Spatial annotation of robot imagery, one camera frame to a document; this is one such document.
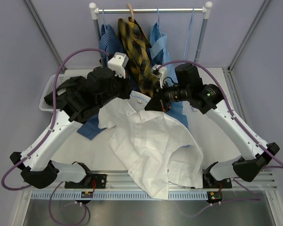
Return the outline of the dark pinstriped shirt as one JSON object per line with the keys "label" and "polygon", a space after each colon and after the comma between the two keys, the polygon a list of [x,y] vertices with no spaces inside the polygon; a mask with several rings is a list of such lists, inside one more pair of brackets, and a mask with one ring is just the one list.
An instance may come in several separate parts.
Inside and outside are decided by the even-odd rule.
{"label": "dark pinstriped shirt", "polygon": [[69,116],[70,122],[84,124],[99,113],[100,102],[87,79],[76,76],[56,88],[56,108],[64,111]]}

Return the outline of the white shirt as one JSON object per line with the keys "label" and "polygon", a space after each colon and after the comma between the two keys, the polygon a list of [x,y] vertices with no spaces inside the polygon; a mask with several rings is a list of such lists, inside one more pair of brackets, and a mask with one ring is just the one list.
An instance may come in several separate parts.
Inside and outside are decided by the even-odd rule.
{"label": "white shirt", "polygon": [[99,127],[114,130],[110,148],[133,180],[144,186],[155,180],[195,185],[202,179],[201,149],[177,119],[145,111],[149,100],[133,91],[130,99],[115,98],[100,109]]}

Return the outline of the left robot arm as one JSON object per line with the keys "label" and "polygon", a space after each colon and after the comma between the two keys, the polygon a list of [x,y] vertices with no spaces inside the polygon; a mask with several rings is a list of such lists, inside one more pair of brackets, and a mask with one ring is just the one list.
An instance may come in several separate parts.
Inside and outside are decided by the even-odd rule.
{"label": "left robot arm", "polygon": [[52,126],[23,152],[10,156],[29,185],[43,189],[54,182],[66,182],[70,188],[87,188],[93,179],[91,170],[81,162],[58,163],[52,160],[55,152],[70,135],[77,131],[100,109],[116,97],[129,99],[131,82],[123,66],[96,67],[86,77],[75,76],[61,83],[45,97],[55,105]]}

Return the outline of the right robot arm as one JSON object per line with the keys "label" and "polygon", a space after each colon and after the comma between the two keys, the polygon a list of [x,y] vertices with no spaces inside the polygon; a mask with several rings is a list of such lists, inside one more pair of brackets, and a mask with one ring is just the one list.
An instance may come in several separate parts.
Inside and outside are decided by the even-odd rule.
{"label": "right robot arm", "polygon": [[166,67],[155,65],[151,74],[159,81],[153,87],[153,96],[145,107],[147,111],[166,112],[170,110],[171,103],[187,101],[218,125],[238,148],[241,155],[236,159],[212,163],[203,171],[207,186],[215,187],[227,178],[252,182],[279,152],[277,143],[268,143],[260,138],[234,112],[220,86],[203,83],[195,65],[178,65],[175,68],[177,81],[173,86],[165,82]]}

